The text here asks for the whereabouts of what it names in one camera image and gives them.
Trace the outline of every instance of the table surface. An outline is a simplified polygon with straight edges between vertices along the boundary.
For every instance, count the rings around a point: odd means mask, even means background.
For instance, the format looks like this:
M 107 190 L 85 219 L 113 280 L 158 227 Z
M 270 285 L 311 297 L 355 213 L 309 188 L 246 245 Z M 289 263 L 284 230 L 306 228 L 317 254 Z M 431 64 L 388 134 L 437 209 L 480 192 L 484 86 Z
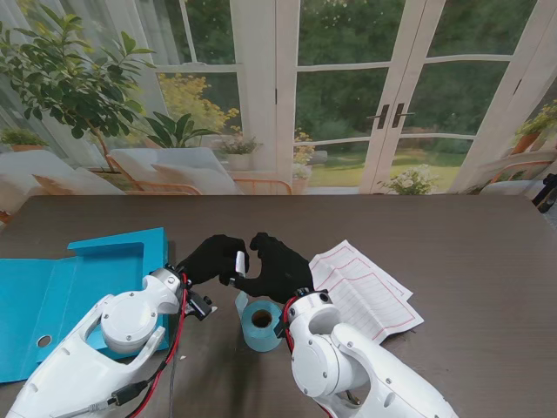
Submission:
M 71 241 L 159 226 L 171 260 L 215 233 L 249 242 L 267 231 L 309 260 L 348 239 L 414 291 L 410 303 L 425 323 L 384 347 L 430 381 L 460 418 L 557 414 L 557 234 L 523 198 L 37 197 L 0 233 L 0 254 L 60 258 L 70 255 Z M 252 258 L 255 276 L 260 265 Z M 324 416 L 298 391 L 284 342 L 267 354 L 246 346 L 236 291 L 217 280 L 197 290 L 218 311 L 185 323 L 176 416 Z M 169 375 L 144 416 L 168 416 Z M 0 416 L 22 384 L 0 386 Z

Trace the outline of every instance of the blue folder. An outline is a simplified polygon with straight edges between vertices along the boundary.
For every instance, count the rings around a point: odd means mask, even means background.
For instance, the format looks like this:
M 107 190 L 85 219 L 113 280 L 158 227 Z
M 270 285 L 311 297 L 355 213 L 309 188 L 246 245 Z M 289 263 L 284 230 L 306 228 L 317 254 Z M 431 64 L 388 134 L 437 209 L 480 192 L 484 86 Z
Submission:
M 75 257 L 0 259 L 0 382 L 27 379 L 79 320 L 107 294 L 142 290 L 142 278 L 164 266 L 163 228 L 72 242 Z M 168 330 L 168 317 L 158 325 Z M 50 336 L 51 343 L 38 341 Z M 87 342 L 112 359 L 100 327 Z M 168 348 L 168 331 L 159 349 Z

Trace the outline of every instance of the tape roll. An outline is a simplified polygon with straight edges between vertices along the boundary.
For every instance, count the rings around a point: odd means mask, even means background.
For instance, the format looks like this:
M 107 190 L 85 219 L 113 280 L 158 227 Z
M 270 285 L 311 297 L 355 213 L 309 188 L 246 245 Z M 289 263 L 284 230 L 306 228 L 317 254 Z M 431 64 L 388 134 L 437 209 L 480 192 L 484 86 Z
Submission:
M 240 292 L 236 308 L 242 324 L 245 343 L 255 351 L 266 353 L 280 344 L 274 329 L 280 321 L 280 308 L 267 300 L 248 305 L 247 294 Z

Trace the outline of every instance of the door handle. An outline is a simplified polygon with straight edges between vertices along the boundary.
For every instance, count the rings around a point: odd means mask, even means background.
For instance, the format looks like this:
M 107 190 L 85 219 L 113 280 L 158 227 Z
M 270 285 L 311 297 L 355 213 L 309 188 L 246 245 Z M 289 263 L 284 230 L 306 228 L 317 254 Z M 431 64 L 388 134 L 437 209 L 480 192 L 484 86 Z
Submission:
M 379 115 L 375 115 L 375 116 L 368 116 L 366 119 L 376 119 L 379 118 L 379 123 L 377 124 L 377 129 L 383 129 L 383 126 L 385 126 L 385 120 L 386 120 L 386 114 L 389 111 L 389 105 L 388 104 L 384 104 L 383 107 L 381 108 L 381 113 Z
M 412 115 L 416 114 L 415 111 L 410 111 L 408 113 L 402 113 L 402 109 L 404 109 L 404 103 L 399 103 L 397 105 L 397 111 L 394 114 L 393 128 L 398 128 L 399 127 L 400 118 L 402 118 L 403 116 L 412 116 Z

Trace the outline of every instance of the grass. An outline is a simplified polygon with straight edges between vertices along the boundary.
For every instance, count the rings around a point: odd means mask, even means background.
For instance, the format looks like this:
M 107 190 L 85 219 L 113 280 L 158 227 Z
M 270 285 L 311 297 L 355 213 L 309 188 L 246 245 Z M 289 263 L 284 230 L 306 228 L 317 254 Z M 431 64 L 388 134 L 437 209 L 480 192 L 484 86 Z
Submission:
M 329 152 L 324 164 L 312 167 L 310 187 L 352 187 L 364 173 L 367 150 Z
M 427 152 L 420 149 L 399 149 L 394 157 L 390 175 L 421 164 L 430 166 L 431 173 L 439 177 L 437 192 L 445 192 L 454 181 L 466 154 Z M 314 165 L 310 187 L 358 186 L 364 172 L 366 150 L 329 152 L 326 163 Z

